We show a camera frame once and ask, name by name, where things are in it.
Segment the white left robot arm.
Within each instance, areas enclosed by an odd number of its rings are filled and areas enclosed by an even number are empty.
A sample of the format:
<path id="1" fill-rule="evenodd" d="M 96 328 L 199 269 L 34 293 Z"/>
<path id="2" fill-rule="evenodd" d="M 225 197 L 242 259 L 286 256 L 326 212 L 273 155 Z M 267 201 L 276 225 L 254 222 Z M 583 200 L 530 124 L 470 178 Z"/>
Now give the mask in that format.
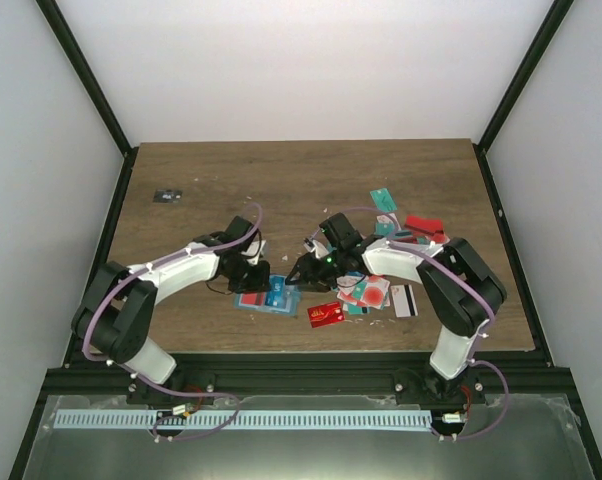
<path id="1" fill-rule="evenodd" d="M 185 392 L 177 362 L 149 336 L 156 305 L 194 284 L 227 279 L 230 293 L 270 289 L 270 265 L 262 258 L 260 223 L 236 216 L 223 231 L 195 238 L 181 249 L 146 263 L 99 267 L 72 320 L 84 356 L 110 361 L 150 381 L 162 403 Z"/>

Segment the red card black stripe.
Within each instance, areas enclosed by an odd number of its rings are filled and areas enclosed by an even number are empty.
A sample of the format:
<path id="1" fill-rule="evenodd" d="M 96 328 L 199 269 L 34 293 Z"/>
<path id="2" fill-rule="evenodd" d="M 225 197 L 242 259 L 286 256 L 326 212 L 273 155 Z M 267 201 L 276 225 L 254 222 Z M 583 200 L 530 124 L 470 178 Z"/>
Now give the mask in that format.
<path id="1" fill-rule="evenodd" d="M 261 307 L 265 305 L 267 294 L 264 292 L 242 294 L 239 297 L 239 304 L 247 307 Z"/>

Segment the red VIP card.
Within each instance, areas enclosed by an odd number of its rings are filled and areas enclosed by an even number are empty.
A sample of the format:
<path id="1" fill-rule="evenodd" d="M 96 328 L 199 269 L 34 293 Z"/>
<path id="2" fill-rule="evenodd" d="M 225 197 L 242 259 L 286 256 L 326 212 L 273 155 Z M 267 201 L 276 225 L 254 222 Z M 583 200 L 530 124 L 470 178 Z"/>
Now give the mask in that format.
<path id="1" fill-rule="evenodd" d="M 338 301 L 310 307 L 307 309 L 307 315 L 312 328 L 324 327 L 345 320 L 342 304 Z"/>

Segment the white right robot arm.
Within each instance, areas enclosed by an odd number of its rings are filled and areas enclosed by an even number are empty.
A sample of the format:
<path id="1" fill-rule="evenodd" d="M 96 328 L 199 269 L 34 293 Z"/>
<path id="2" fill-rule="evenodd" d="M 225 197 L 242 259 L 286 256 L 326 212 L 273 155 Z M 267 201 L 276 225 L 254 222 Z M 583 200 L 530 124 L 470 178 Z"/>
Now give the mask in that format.
<path id="1" fill-rule="evenodd" d="M 306 238 L 307 253 L 296 261 L 285 283 L 302 291 L 327 292 L 337 287 L 339 278 L 357 272 L 421 284 L 441 322 L 424 388 L 436 402 L 452 400 L 474 363 L 475 344 L 507 299 L 496 274 L 463 238 L 419 245 L 378 234 L 364 237 L 343 213 L 323 221 L 319 232 L 328 244 Z"/>

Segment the blue card holder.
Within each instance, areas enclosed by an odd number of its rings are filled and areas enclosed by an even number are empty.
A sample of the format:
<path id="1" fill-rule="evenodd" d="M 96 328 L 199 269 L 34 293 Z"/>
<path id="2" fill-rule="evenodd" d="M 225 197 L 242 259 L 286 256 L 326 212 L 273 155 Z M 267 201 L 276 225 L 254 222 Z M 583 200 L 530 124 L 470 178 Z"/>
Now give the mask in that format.
<path id="1" fill-rule="evenodd" d="M 271 274 L 270 290 L 235 296 L 234 306 L 255 312 L 294 316 L 301 300 L 301 292 L 285 283 L 285 276 Z"/>

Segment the blue card front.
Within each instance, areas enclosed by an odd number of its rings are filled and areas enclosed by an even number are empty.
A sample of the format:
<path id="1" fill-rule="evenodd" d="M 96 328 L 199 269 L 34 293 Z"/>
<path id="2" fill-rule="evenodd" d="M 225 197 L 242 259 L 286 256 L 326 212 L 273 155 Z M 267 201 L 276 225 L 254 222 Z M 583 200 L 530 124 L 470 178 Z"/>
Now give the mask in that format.
<path id="1" fill-rule="evenodd" d="M 283 309 L 287 304 L 285 277 L 281 275 L 271 275 L 269 282 L 270 290 L 267 292 L 265 306 L 274 309 Z"/>

